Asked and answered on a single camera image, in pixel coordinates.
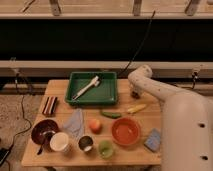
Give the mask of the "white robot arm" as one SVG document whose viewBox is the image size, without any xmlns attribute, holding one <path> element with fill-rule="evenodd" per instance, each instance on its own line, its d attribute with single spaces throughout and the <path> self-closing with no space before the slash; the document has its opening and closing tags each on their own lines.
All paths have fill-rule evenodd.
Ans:
<svg viewBox="0 0 213 171">
<path fill-rule="evenodd" d="M 133 89 L 164 102 L 162 171 L 213 171 L 213 100 L 194 91 L 152 79 L 142 65 L 128 75 Z"/>
</svg>

